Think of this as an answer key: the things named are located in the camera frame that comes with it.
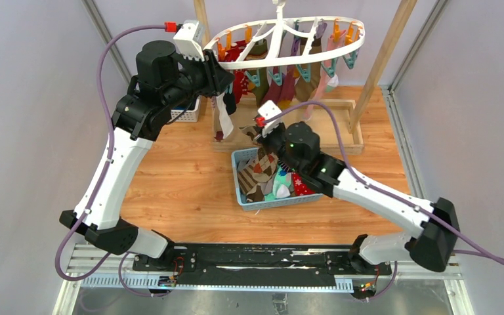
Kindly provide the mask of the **brown striped sock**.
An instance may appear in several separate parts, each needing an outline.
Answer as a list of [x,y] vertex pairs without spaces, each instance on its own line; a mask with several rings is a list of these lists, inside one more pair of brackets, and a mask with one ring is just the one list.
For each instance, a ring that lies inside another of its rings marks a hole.
[[237,174],[237,181],[241,190],[241,193],[246,195],[248,198],[253,196],[263,195],[262,183],[268,181],[269,176],[263,172],[256,172],[254,167],[245,167]]

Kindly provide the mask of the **white oval clip hanger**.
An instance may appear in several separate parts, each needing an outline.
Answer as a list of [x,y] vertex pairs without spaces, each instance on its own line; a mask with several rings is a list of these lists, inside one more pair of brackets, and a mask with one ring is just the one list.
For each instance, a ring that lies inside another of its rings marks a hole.
[[[366,38],[364,23],[344,16],[284,16],[285,1],[274,1],[275,18],[245,22],[231,26],[216,34],[206,45],[216,54],[226,70],[257,68],[282,68],[284,66],[328,61],[332,70],[338,59],[356,60]],[[345,30],[343,45],[326,52],[330,35]],[[301,39],[307,39],[304,51],[299,52]],[[321,38],[322,52],[310,54],[312,42]],[[268,43],[268,53],[263,59],[246,60],[254,44],[261,39]]]

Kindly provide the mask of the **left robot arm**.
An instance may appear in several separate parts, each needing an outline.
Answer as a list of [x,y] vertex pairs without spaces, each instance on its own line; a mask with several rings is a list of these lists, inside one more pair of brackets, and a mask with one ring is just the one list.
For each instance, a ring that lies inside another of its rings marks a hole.
[[135,62],[137,73],[111,116],[112,138],[99,169],[78,205],[63,211],[59,221],[71,234],[82,235],[109,254],[135,253],[165,271],[175,262],[173,242],[122,219],[121,204],[144,156],[171,121],[172,110],[201,96],[219,96],[234,75],[220,65],[212,50],[185,57],[164,40],[145,44]]

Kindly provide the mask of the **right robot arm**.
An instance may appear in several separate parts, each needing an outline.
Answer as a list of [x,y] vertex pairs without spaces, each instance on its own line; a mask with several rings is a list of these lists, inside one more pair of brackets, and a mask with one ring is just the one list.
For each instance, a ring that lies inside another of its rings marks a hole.
[[322,152],[320,137],[304,122],[254,129],[258,132],[254,140],[296,172],[307,188],[359,205],[402,229],[384,236],[359,235],[346,258],[353,271],[363,274],[390,261],[413,261],[433,272],[445,271],[457,242],[450,228],[459,228],[450,200],[416,198],[361,174]]

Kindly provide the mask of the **black hanging sock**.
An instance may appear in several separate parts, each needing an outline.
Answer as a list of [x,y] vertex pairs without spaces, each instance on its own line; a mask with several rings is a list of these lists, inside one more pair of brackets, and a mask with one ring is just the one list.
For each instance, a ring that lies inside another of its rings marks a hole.
[[236,103],[236,98],[235,98],[235,95],[234,95],[232,87],[227,88],[227,90],[224,93],[224,96],[223,96],[222,100],[224,102],[227,114],[229,116],[231,116],[232,114],[234,114],[236,112],[236,109],[237,109],[237,103]]

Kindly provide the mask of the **teal white sock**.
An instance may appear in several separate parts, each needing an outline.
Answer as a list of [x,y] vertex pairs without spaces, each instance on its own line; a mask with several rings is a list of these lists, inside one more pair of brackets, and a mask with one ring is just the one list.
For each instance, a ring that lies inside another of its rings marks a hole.
[[263,189],[264,201],[288,198],[292,192],[291,172],[278,166],[274,176],[265,184]]

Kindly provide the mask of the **olive striped hanging sock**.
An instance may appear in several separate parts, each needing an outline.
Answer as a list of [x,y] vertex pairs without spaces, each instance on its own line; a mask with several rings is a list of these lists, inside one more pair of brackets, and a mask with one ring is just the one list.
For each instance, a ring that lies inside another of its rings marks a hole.
[[[268,43],[266,39],[261,39],[256,42],[249,54],[246,57],[246,60],[257,60],[263,59],[267,56],[268,53]],[[252,92],[255,95],[256,106],[259,108],[263,103],[263,99],[269,90],[269,83],[267,79],[266,68],[257,68],[257,69],[248,69],[248,72],[252,76],[256,76],[259,81],[259,86],[257,86],[254,82],[250,81],[248,84],[248,91]]]

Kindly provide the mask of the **maroon purple hanging sock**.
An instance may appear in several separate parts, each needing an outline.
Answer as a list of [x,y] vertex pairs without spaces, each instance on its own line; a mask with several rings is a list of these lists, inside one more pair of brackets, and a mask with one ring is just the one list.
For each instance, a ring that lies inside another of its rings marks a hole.
[[293,77],[294,67],[294,65],[289,65],[285,69],[285,72],[282,72],[283,77],[281,85],[277,85],[274,81],[271,82],[270,87],[263,98],[263,102],[271,100],[280,108],[289,106],[295,94],[295,78]]

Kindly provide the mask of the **white plastic basket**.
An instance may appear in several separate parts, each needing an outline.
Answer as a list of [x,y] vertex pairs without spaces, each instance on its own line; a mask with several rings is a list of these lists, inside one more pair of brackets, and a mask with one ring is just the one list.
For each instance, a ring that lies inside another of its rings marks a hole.
[[177,107],[171,110],[171,119],[175,122],[196,123],[200,115],[200,98],[195,99],[192,105]]

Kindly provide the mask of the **white hanging sock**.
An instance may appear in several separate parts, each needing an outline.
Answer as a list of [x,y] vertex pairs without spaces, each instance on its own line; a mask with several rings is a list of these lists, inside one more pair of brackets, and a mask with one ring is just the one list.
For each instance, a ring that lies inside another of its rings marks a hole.
[[220,138],[221,140],[224,140],[228,136],[230,136],[230,134],[234,130],[234,124],[232,123],[230,116],[227,114],[224,102],[222,100],[223,96],[224,93],[215,97],[215,107],[219,112],[219,125],[222,133],[222,136]]

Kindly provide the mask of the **red christmas sock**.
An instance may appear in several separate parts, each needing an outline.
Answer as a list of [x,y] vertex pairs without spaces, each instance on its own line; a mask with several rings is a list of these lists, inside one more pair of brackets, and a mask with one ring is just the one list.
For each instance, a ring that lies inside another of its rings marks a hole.
[[291,174],[291,183],[293,186],[293,192],[296,196],[308,196],[315,194],[315,191],[311,190],[303,181],[303,179],[297,173]]

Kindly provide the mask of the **brown hanging sock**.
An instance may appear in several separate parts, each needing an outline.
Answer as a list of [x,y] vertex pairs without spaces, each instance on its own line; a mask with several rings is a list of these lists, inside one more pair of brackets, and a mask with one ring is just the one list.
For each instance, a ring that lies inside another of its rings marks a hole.
[[[300,42],[299,52],[303,53],[307,39],[303,38]],[[318,54],[322,52],[321,38],[315,38],[312,42],[310,54]],[[308,65],[301,64],[301,67],[308,69],[310,66],[310,81],[306,82],[302,77],[298,78],[295,84],[295,98],[299,102],[305,102],[310,99],[318,88],[320,83],[320,68],[321,62],[310,63]]]

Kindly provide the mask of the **blue sock basket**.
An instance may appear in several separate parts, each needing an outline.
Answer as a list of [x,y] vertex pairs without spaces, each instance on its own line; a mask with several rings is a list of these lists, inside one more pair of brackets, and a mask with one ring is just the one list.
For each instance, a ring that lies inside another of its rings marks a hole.
[[244,211],[317,201],[302,178],[261,148],[236,150],[231,155],[236,199]]

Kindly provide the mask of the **pink hanging sock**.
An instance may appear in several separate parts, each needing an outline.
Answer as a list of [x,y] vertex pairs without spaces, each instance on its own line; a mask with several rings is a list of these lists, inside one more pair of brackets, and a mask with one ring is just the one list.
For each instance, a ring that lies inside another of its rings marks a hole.
[[[338,49],[343,45],[343,37],[345,36],[346,31],[339,31],[336,35],[330,35],[327,40],[327,45],[325,47],[325,51],[332,51],[334,49]],[[315,91],[312,92],[310,96],[310,100],[321,100],[321,98],[325,95],[327,91],[331,91],[334,87],[337,86],[339,80],[338,75],[334,74],[333,77],[329,76],[324,69],[320,69],[320,82]],[[308,121],[312,117],[314,110],[313,105],[308,105],[303,114],[303,121]]]

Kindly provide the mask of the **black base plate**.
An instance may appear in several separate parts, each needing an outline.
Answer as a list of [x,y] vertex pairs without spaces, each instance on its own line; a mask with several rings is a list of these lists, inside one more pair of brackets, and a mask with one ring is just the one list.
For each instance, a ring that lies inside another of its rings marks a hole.
[[132,269],[175,276],[178,287],[330,288],[338,276],[374,279],[392,268],[351,261],[348,245],[175,243],[158,259],[135,256]]

